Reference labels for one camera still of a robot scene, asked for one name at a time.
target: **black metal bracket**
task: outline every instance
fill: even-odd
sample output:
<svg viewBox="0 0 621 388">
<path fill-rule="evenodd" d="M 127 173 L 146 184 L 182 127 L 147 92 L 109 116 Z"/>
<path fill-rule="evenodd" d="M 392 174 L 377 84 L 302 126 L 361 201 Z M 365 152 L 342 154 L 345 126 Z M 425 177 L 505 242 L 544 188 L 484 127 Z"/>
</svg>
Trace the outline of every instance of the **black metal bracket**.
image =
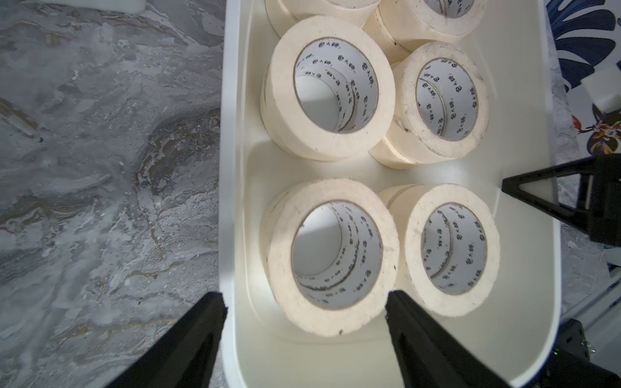
<svg viewBox="0 0 621 388">
<path fill-rule="evenodd" d="M 590 362 L 580 321 L 570 319 L 559 327 L 554 346 L 538 377 L 540 388 L 618 388 L 621 379 Z"/>
<path fill-rule="evenodd" d="M 520 189 L 543 179 L 580 174 L 576 208 L 552 204 Z M 502 181 L 502 191 L 589 235 L 592 241 L 621 246 L 621 155 L 592 156 Z"/>
<path fill-rule="evenodd" d="M 407 388 L 509 388 L 405 292 L 388 295 L 386 312 Z"/>
<path fill-rule="evenodd" d="M 207 293 L 107 388 L 208 387 L 226 317 L 222 294 Z"/>
</svg>

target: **white plastic bin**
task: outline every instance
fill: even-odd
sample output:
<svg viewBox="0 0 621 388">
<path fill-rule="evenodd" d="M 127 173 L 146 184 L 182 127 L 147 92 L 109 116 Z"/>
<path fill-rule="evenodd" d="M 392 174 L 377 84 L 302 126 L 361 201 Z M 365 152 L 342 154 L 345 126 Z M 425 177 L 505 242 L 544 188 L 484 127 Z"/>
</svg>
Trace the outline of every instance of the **white plastic bin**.
<svg viewBox="0 0 621 388">
<path fill-rule="evenodd" d="M 457 183 L 484 200 L 501 235 L 501 267 L 482 307 L 441 324 L 518 387 L 541 368 L 560 314 L 558 222 L 503 193 L 504 177 L 553 164 L 551 88 L 541 0 L 492 0 L 459 46 L 478 65 L 491 100 L 489 130 L 467 157 L 395 171 L 361 155 L 302 160 L 271 141 L 259 112 L 261 82 L 278 36 L 264 0 L 228 0 L 222 85 L 220 289 L 229 307 L 220 347 L 231 387 L 400 387 L 383 316 L 338 338 L 304 333 L 271 294 L 258 251 L 261 217 L 287 187 L 352 178 L 375 191 Z"/>
</svg>

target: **table surface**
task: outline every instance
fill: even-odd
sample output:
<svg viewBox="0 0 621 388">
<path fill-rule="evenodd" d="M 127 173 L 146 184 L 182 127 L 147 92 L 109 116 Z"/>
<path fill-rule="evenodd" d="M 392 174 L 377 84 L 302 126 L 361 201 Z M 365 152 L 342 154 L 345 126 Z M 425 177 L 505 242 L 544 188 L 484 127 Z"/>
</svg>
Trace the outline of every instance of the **table surface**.
<svg viewBox="0 0 621 388">
<path fill-rule="evenodd" d="M 0 385 L 101 387 L 217 290 L 224 10 L 0 7 Z M 579 152 L 550 55 L 562 163 Z M 566 310 L 607 269 L 561 237 Z"/>
</svg>

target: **masking tape roll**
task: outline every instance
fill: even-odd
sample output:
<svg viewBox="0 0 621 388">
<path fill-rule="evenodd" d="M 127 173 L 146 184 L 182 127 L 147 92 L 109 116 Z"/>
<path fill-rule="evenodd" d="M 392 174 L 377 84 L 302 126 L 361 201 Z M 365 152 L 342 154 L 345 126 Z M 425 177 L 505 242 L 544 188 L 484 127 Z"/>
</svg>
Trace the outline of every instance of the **masking tape roll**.
<svg viewBox="0 0 621 388">
<path fill-rule="evenodd" d="M 300 272 L 295 254 L 306 233 L 322 225 L 340 229 L 340 244 L 319 273 Z M 270 288 L 287 318 L 320 336 L 351 333 L 384 310 L 399 262 L 391 214 L 371 189 L 350 179 L 298 184 L 268 207 L 261 225 L 261 255 Z M 325 253 L 314 245 L 313 259 Z"/>
<path fill-rule="evenodd" d="M 317 113 L 316 101 L 304 105 L 300 92 L 309 80 L 327 89 L 334 100 L 328 109 Z M 394 78 L 377 44 L 354 25 L 314 16 L 278 42 L 260 105 L 265 129 L 284 151 L 336 161 L 368 151 L 382 139 L 394 102 Z M 326 117 L 334 120 L 326 122 Z"/>
<path fill-rule="evenodd" d="M 314 15 L 337 17 L 362 27 L 378 7 L 379 0 L 282 0 L 298 20 Z"/>
<path fill-rule="evenodd" d="M 386 26 L 384 25 L 379 8 L 377 8 L 371 17 L 369 17 L 366 21 L 363 30 L 369 34 L 375 43 L 377 43 L 382 49 L 390 64 L 400 62 L 412 53 L 410 50 L 395 42 L 392 35 L 388 32 L 388 29 L 386 29 Z"/>
<path fill-rule="evenodd" d="M 457 43 L 481 22 L 487 0 L 384 0 L 379 3 L 393 39 L 410 51 L 432 40 Z"/>
<path fill-rule="evenodd" d="M 393 122 L 370 151 L 378 162 L 397 169 L 438 163 L 464 157 L 481 143 L 489 98 L 465 53 L 449 43 L 428 43 L 394 64 L 393 73 Z"/>
<path fill-rule="evenodd" d="M 500 265 L 500 236 L 485 202 L 456 184 L 392 187 L 379 196 L 397 225 L 410 296 L 445 317 L 479 307 Z"/>
<path fill-rule="evenodd" d="M 279 37 L 283 37 L 299 21 L 284 6 L 283 0 L 265 0 L 265 11 L 268 13 L 272 28 Z"/>
</svg>

